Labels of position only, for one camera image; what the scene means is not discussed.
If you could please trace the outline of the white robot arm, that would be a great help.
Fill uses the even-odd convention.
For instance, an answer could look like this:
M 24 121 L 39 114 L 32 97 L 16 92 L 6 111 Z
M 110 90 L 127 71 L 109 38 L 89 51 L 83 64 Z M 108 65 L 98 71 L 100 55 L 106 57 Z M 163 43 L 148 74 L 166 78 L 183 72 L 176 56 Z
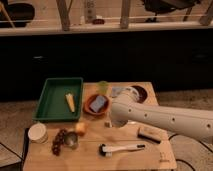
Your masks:
M 213 144 L 213 111 L 146 105 L 138 100 L 139 92 L 133 87 L 125 87 L 112 100 L 109 117 L 114 127 L 131 120 Z

